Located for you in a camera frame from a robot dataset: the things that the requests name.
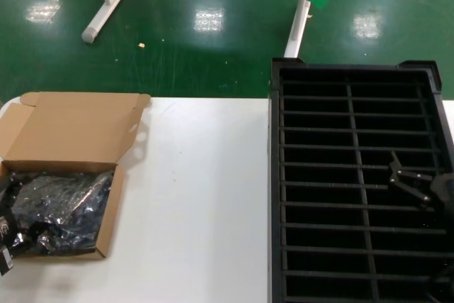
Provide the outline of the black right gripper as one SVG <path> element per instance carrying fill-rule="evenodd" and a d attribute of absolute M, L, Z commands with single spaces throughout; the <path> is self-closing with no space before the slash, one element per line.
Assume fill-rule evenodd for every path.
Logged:
<path fill-rule="evenodd" d="M 453 210 L 453 173 L 444 173 L 433 176 L 405 170 L 397 157 L 391 151 L 392 161 L 389 163 L 389 187 L 398 189 L 418 202 L 421 207 L 432 205 L 444 211 Z"/>

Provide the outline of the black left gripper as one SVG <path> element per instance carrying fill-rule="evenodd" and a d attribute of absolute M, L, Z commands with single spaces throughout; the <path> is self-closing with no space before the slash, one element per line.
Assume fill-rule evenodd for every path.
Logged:
<path fill-rule="evenodd" d="M 11 176 L 0 179 L 0 199 L 10 193 Z M 1 207 L 1 276 L 12 267 L 12 255 L 22 255 L 33 248 L 38 238 L 50 229 L 47 222 L 35 222 L 29 228 L 20 228 L 16 234 L 16 220 L 9 208 Z"/>

